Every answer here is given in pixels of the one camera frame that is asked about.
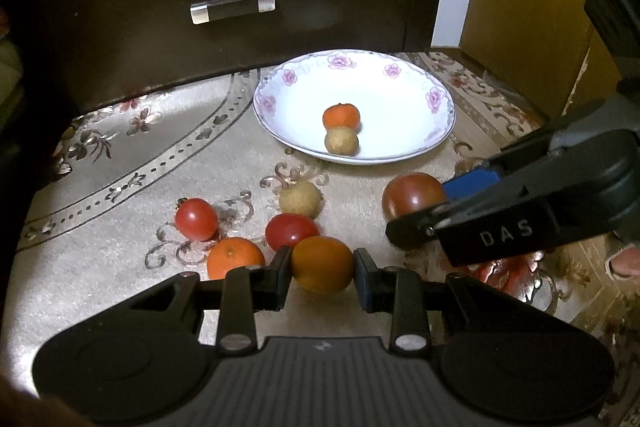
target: orange fruit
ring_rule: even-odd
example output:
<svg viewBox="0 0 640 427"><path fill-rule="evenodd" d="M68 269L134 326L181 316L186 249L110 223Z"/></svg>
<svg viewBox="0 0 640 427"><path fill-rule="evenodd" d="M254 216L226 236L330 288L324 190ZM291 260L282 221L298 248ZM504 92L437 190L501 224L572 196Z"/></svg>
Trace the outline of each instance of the orange fruit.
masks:
<svg viewBox="0 0 640 427"><path fill-rule="evenodd" d="M262 250L242 237L229 237L209 250L207 273L210 279L224 279L226 272L239 266L264 266Z"/></svg>
<svg viewBox="0 0 640 427"><path fill-rule="evenodd" d="M322 124L325 129L344 126L357 131L360 126L360 112L351 103L338 103L325 110L322 114Z"/></svg>
<svg viewBox="0 0 640 427"><path fill-rule="evenodd" d="M320 295L334 295L347 288L354 268L350 248L325 235L303 239L291 253L293 278L305 290Z"/></svg>

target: plate rim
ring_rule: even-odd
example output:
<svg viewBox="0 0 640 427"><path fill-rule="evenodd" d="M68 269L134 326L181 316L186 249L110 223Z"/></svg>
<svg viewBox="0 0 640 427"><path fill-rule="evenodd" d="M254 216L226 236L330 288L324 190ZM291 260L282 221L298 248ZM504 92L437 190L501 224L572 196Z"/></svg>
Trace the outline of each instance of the plate rim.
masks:
<svg viewBox="0 0 640 427"><path fill-rule="evenodd" d="M431 151L433 149L436 149L437 147L442 145L442 143L452 133L453 127L455 126L456 120L458 119L458 112L456 110L456 104L453 101L453 97L451 96L451 93L449 92L449 89L447 89L447 87L444 85L444 83L439 78L437 78L436 76L431 74L429 71L426 71L424 68L416 66L412 62L404 60L404 58L394 57L393 55L388 55L388 54L385 54L385 53L382 53L382 52L376 52L376 51L372 51L372 50L359 50L359 49L356 49L356 48L340 48L340 49L322 50L322 51L310 52L310 53L306 53L306 54L303 54L303 55L299 55L297 57L289 58L286 61L281 62L280 64L278 64L273 70L270 71L270 74L273 74L273 73L277 72L278 70L283 69L286 64L288 64L289 62L292 62L294 60L302 61L302 60L305 60L307 58L322 57L322 56L328 56L328 55L332 55L332 54L348 53L348 52L356 52L356 53L361 53L361 54L377 55L377 56L380 56L380 57L389 58L390 60L400 60L401 62L404 62L405 64L408 64L412 69L419 70L419 72L418 72L419 74L424 74L432 82L434 81L437 86L439 86L442 89L444 89L444 91L446 92L447 100L451 103L451 107L452 107L452 110L453 110L453 118L451 120L450 125L444 130L442 138L440 140L438 140L436 143L434 143L434 144L432 144L430 146L421 147L421 148L412 150L411 152L403 153L403 154L400 154L400 155L393 155L393 156L375 156L375 157L372 156L372 157L368 157L368 158L357 158L356 156L341 156L341 155L331 154L329 152L321 152L321 151L317 151L317 150L314 150L314 149L308 149L308 148L305 148L302 145L293 144L292 142L288 141L285 137L283 137L280 134L276 133L275 131L271 130L270 126L262 119L262 117L258 113L258 110L257 110L257 97L258 97L258 90L260 89L260 84L262 83L262 79L258 80L258 84L255 87L254 95L252 97L254 115L257 118L257 120L260 123L260 125L262 127L264 127L267 130L267 132L269 134L271 134L271 136L273 136L276 140L278 140L281 143L284 143L285 145L287 145L287 146L289 146L289 147L291 147L291 148L293 148L295 150L298 150L300 152L303 152L303 153L305 153L305 154L307 154L309 156L315 157L315 158L319 158L319 159L330 161L330 162L334 162L334 163L346 164L346 165L380 165L380 164L385 164L385 163L395 163L395 162L399 162L399 161L402 161L402 160L415 158L416 156L420 156L422 154L428 153L429 151Z"/></svg>

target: white lettering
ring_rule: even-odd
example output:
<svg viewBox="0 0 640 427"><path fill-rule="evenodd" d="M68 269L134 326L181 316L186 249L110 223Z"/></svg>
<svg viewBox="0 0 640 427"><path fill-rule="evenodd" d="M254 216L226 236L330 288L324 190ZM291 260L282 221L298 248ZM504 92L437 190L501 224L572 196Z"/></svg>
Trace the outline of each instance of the white lettering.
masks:
<svg viewBox="0 0 640 427"><path fill-rule="evenodd" d="M490 247L494 243L494 236L489 232L480 232L480 238L486 247Z"/></svg>
<svg viewBox="0 0 640 427"><path fill-rule="evenodd" d="M531 230L531 227L529 226L529 223L526 219L518 221L518 228L522 232L520 234L522 237L529 237L529 235L533 234L533 230Z"/></svg>
<svg viewBox="0 0 640 427"><path fill-rule="evenodd" d="M507 230L507 227L500 227L500 230L502 231L502 242L504 243L507 239L513 239L513 235L511 235L509 233L509 230Z"/></svg>

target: dark red tomato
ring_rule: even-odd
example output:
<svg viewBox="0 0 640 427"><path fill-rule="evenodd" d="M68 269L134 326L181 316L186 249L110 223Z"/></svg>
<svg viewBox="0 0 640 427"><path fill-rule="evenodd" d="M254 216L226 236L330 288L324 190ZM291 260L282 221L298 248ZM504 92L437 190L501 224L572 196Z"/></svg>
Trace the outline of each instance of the dark red tomato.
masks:
<svg viewBox="0 0 640 427"><path fill-rule="evenodd" d="M278 214L264 230L267 245L273 251L278 251L280 247L293 248L313 235L320 235L318 227L311 219L299 214Z"/></svg>
<svg viewBox="0 0 640 427"><path fill-rule="evenodd" d="M192 198L178 207L175 228L192 241L206 241L218 230L218 216L207 201Z"/></svg>

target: plate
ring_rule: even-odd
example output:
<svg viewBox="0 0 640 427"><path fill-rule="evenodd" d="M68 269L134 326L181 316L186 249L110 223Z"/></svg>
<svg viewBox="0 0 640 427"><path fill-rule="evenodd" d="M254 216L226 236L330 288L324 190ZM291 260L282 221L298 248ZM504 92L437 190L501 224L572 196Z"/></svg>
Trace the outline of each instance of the plate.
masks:
<svg viewBox="0 0 640 427"><path fill-rule="evenodd" d="M325 109L353 103L360 149L334 155L324 147ZM331 50L293 58L260 79L258 121L277 140L335 163L377 165L413 158L442 143L456 110L449 91L413 64L376 52Z"/></svg>

